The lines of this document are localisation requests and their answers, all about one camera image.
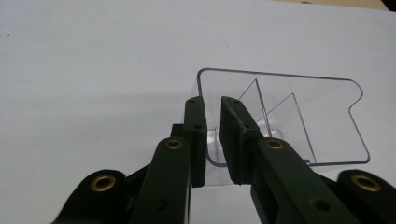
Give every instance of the transparent plastic tray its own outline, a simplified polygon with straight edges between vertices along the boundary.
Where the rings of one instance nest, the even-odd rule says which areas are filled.
[[[207,186],[232,183],[219,141],[221,96],[242,101],[264,136],[289,142],[311,166],[370,159],[351,114],[363,92],[351,79],[206,68],[197,88],[208,128]]]

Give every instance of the white table surface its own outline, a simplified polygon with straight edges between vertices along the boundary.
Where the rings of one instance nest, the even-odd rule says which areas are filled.
[[[131,174],[204,67],[357,81],[362,169],[396,186],[396,14],[266,1],[0,1],[0,223],[50,223],[86,176]],[[194,189],[191,223],[258,223],[249,187]]]

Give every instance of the white background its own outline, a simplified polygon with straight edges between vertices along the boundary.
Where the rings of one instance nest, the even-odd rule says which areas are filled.
[[[396,186],[396,15],[266,1],[0,1],[0,223],[50,223],[86,176],[131,174],[204,67],[357,81],[352,113]],[[191,223],[257,223],[248,187],[195,189]]]

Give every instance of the clear plastic container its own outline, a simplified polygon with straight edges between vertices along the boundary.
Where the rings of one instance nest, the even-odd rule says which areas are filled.
[[[311,166],[370,159],[351,114],[363,92],[351,79],[206,68],[197,89],[208,128],[207,186],[232,184],[219,141],[221,96],[242,101],[264,136],[289,142]]]

